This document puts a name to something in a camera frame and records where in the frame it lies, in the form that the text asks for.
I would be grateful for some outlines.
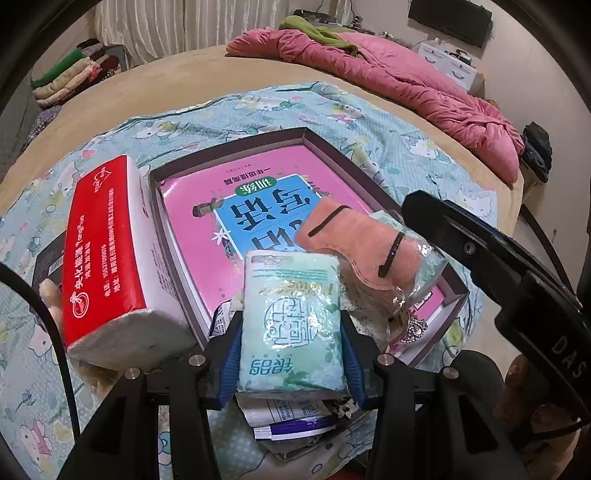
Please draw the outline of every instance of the pink comforter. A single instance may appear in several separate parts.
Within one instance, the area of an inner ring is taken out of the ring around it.
[[[365,59],[323,46],[299,30],[268,27],[249,30],[226,49],[237,56],[281,59],[324,70],[401,103],[464,145],[501,180],[517,181],[517,155],[524,145],[496,107],[468,95],[397,43],[357,32],[339,35],[355,43]]]

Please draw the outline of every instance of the green blanket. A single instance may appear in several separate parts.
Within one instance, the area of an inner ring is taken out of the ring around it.
[[[45,72],[43,77],[38,80],[35,80],[31,83],[33,89],[43,87],[50,82],[53,82],[59,75],[64,73],[67,69],[69,69],[72,65],[74,65],[78,60],[83,59],[86,57],[82,53],[82,50],[79,48],[75,48],[72,50],[66,57],[61,59],[57,62],[53,67],[51,67],[48,71]]]
[[[300,30],[312,40],[316,40],[322,45],[340,48],[341,50],[346,50],[347,53],[350,53],[353,56],[357,55],[357,45],[349,41],[341,40],[338,35],[332,33],[327,27],[315,27],[297,15],[290,15],[287,17],[281,25],[279,25],[279,30]]]

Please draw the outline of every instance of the tissue pack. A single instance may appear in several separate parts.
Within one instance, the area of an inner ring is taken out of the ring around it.
[[[69,356],[150,369],[195,344],[158,243],[150,197],[126,155],[78,180],[64,246]]]
[[[339,291],[336,257],[249,251],[238,391],[285,400],[346,394]]]

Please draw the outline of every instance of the light blue bedsheet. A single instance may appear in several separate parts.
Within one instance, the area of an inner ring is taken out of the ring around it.
[[[495,192],[476,185],[420,130],[337,87],[311,82],[226,95],[177,111],[133,117],[97,135],[34,180],[0,220],[0,260],[30,282],[36,255],[66,228],[76,181],[117,155],[129,155],[145,174],[195,150],[292,127],[308,127],[321,135],[400,204],[407,193],[422,189],[453,200],[496,226]],[[469,286],[469,301],[423,362],[423,368],[432,371],[448,364],[461,349],[483,306],[483,293],[472,284],[469,272],[455,262],[453,265]],[[89,387],[74,372],[72,376],[84,426],[98,405]],[[270,478],[265,475],[279,474],[283,480],[320,479],[371,447],[375,415],[368,414],[338,438],[319,446],[314,454],[283,466],[254,442],[236,405],[221,413],[211,412],[210,423],[222,478]],[[161,476],[171,478],[165,415],[160,426]],[[0,431],[35,480],[55,478],[73,446],[66,399],[49,338],[35,324],[28,306],[3,286]]]

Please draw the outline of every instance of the light green package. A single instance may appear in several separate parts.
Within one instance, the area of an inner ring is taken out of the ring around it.
[[[238,391],[284,400],[345,395],[339,298],[336,257],[248,252]]]

